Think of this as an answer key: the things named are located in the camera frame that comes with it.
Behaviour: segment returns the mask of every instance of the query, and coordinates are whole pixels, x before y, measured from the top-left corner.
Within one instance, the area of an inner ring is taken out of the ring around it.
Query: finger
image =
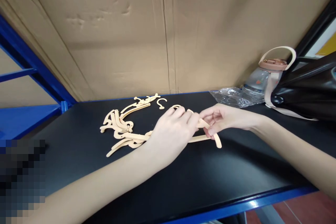
[[[171,107],[161,117],[168,117],[172,115],[174,112],[175,112],[175,109]]]
[[[208,128],[209,135],[213,136],[217,132],[221,131],[224,129],[224,126],[221,123],[214,123],[210,128]]]
[[[203,128],[206,137],[211,137],[207,128]]]
[[[200,113],[199,116],[200,116],[200,118],[204,119],[205,117],[212,115],[214,113],[214,111],[215,111],[215,108],[214,108],[214,106],[212,106],[210,108],[207,108],[207,109],[203,110]]]
[[[187,122],[188,127],[194,130],[196,128],[196,125],[199,119],[200,119],[200,115],[198,113],[192,114]]]
[[[214,119],[212,119],[208,124],[211,126],[215,123],[216,121]]]
[[[214,118],[214,116],[213,116],[213,114],[211,114],[211,115],[208,115],[208,116],[204,117],[203,120],[206,121],[207,123],[210,123],[213,120],[213,118]]]
[[[192,116],[192,112],[190,110],[187,110],[182,116],[181,116],[181,120],[185,123],[188,122],[188,120],[190,119],[190,117]]]
[[[180,118],[185,113],[184,107],[179,107],[175,112],[171,115],[173,118]]]

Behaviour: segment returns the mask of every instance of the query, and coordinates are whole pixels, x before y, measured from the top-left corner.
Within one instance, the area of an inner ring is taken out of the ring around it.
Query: pink bottle lid
[[[259,63],[259,66],[265,70],[284,71],[286,69],[287,62],[283,59],[265,59]]]

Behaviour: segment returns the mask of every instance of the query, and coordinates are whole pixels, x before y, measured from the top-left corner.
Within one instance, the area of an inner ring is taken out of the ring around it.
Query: cardboard wall
[[[0,49],[0,75],[19,71],[21,68]],[[0,108],[56,104],[29,76],[0,83]]]
[[[77,100],[240,85],[329,0],[0,0]]]

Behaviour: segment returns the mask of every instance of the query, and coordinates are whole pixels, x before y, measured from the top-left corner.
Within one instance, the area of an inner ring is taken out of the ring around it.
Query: blue metal shelf
[[[0,109],[0,146],[3,147],[3,140],[20,139],[36,126],[59,113],[58,104]]]
[[[64,113],[77,103],[23,39],[0,16],[0,48],[22,70],[0,75],[0,82],[30,76],[58,104],[0,109],[0,140],[19,139],[53,115]]]

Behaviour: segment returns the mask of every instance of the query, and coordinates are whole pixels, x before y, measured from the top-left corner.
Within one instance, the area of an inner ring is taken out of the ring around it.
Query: pile of hangers
[[[118,143],[112,146],[111,151],[107,153],[107,157],[111,156],[115,151],[117,151],[119,148],[128,145],[131,148],[138,148],[141,146],[145,141],[149,139],[149,137],[152,134],[152,131],[147,132],[145,135],[139,135],[139,134],[133,134],[133,122],[131,121],[124,121],[124,118],[129,115],[130,113],[140,110],[142,108],[146,108],[151,105],[151,102],[154,101],[156,98],[160,98],[160,96],[156,93],[154,96],[147,96],[145,100],[140,99],[138,97],[134,97],[134,100],[139,100],[138,103],[133,103],[126,108],[124,108],[121,113],[119,114],[118,110],[112,110],[110,111],[103,122],[103,126],[100,127],[100,132],[104,133],[104,131],[107,128],[114,129],[114,137],[116,139],[121,139]],[[160,100],[165,100],[165,98],[161,98],[157,100],[157,104],[160,106],[159,109],[164,109],[164,107],[159,103]],[[174,105],[173,108],[178,108],[180,105]],[[197,124],[197,128],[209,128],[210,125],[205,122],[203,119],[200,119]],[[214,140],[216,142],[216,146],[218,148],[222,147],[221,140],[219,139],[218,135],[215,134]],[[194,136],[189,141],[189,143],[192,142],[198,142],[203,140],[208,140],[206,135],[202,136]]]

